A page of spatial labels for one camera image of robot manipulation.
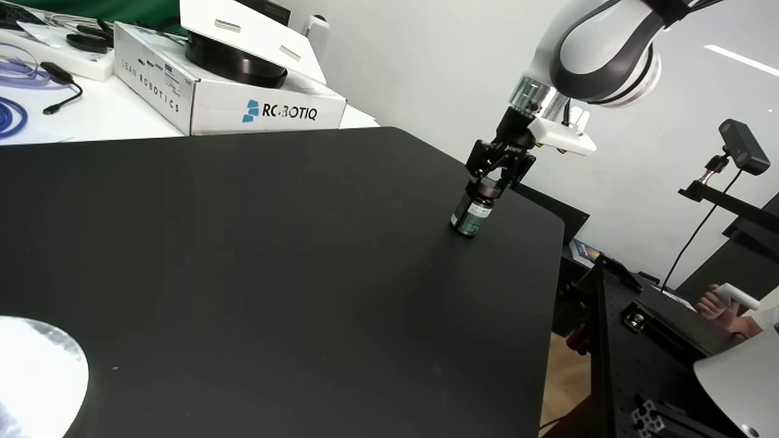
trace robotic arm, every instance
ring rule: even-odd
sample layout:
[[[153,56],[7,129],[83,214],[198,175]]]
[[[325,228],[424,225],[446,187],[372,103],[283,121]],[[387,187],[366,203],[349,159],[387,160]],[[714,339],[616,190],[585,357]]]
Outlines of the robotic arm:
[[[654,36],[717,0],[573,0],[540,39],[491,143],[467,159],[473,181],[451,226],[474,237],[502,193],[519,182],[535,146],[593,154],[586,112],[573,103],[620,107],[652,93],[661,76]]]

